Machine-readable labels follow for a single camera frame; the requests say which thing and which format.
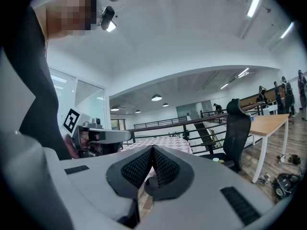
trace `desk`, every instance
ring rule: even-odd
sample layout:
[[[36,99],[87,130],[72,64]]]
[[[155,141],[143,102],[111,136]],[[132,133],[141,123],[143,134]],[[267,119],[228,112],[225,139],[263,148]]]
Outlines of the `desk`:
[[[251,127],[249,133],[252,135],[257,135],[262,137],[262,146],[259,162],[257,169],[253,178],[253,183],[255,183],[260,175],[265,153],[267,151],[268,138],[273,134],[277,129],[279,129],[284,123],[284,138],[283,138],[283,150],[282,154],[286,153],[286,146],[288,140],[288,121],[289,114],[282,115],[268,115],[268,116],[255,116],[255,121],[251,122]],[[253,136],[253,146],[255,145],[255,136]]]

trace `white ceiling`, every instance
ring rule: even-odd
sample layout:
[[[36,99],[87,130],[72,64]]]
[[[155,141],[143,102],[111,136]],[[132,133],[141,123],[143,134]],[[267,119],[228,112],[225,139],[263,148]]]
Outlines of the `white ceiling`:
[[[125,107],[120,108],[117,112],[111,112],[111,114],[135,114],[134,112],[137,109],[140,109],[142,112],[147,112],[162,108],[165,102],[170,106],[176,106],[178,104],[177,98],[183,100],[189,99],[191,95],[197,94],[196,91],[198,93],[204,93],[204,90],[205,92],[221,91],[221,87],[225,83],[241,72],[242,69],[207,71],[155,83],[110,99],[110,107],[113,105]],[[251,69],[248,77],[251,77],[255,72],[255,69]],[[161,95],[162,100],[153,102],[151,99],[154,94]]]
[[[38,5],[45,0],[34,0]],[[97,68],[119,74],[117,62],[137,47],[158,36],[180,30],[202,30],[238,36],[244,31],[246,13],[252,0],[100,0],[102,9],[115,9],[117,28],[108,33],[98,28],[87,36],[67,37],[49,42]],[[264,0],[248,29],[246,40],[271,47],[274,38],[290,21],[274,0]]]

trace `table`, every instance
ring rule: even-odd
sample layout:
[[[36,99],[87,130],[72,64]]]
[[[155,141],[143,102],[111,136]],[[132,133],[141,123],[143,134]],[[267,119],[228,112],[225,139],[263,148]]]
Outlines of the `table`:
[[[124,148],[122,151],[130,150],[130,149],[134,149],[138,147],[143,147],[143,146],[150,146],[150,145],[158,145],[158,146],[172,148],[172,149],[176,149],[176,150],[179,150],[185,153],[192,154],[192,149],[186,140],[180,137],[169,137],[169,136],[141,140],[140,142],[133,143],[132,145]],[[145,181],[149,177],[152,177],[154,175],[155,175],[155,172],[154,172],[154,168],[152,167]]]
[[[268,138],[278,130],[283,124],[285,124],[284,128],[284,138],[283,138],[283,150],[282,154],[286,153],[286,146],[288,141],[288,127],[289,127],[289,114],[282,115],[267,115],[267,116],[255,116],[255,121],[251,123],[249,133],[253,135],[253,146],[255,145],[255,136],[262,137],[262,146],[259,162],[257,165],[257,169],[253,178],[253,183],[255,183],[260,175],[264,157],[267,151]]]
[[[278,105],[269,105],[267,108],[263,109],[263,115],[270,115],[270,112],[274,111],[277,114]]]

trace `white table leg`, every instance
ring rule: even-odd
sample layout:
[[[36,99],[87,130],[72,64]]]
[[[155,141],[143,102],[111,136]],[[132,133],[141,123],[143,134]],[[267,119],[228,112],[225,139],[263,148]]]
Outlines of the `white table leg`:
[[[286,154],[286,147],[287,147],[287,141],[288,141],[288,128],[289,128],[289,119],[286,120],[284,125],[284,137],[283,137],[283,151],[282,154]]]
[[[257,169],[253,178],[253,183],[256,183],[256,181],[259,178],[262,166],[263,166],[263,162],[264,162],[264,157],[265,154],[267,152],[267,145],[268,145],[268,137],[263,137],[262,138],[262,146],[261,146],[261,153],[260,153],[260,158],[259,158],[259,162],[257,165]]]

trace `chair backrest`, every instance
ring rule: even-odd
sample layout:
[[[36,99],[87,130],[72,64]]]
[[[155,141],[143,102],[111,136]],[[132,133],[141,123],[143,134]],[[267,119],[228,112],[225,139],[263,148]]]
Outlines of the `chair backrest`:
[[[223,144],[226,155],[234,161],[238,170],[242,170],[241,154],[251,126],[250,116],[240,107],[240,99],[233,99],[227,105],[227,130]]]

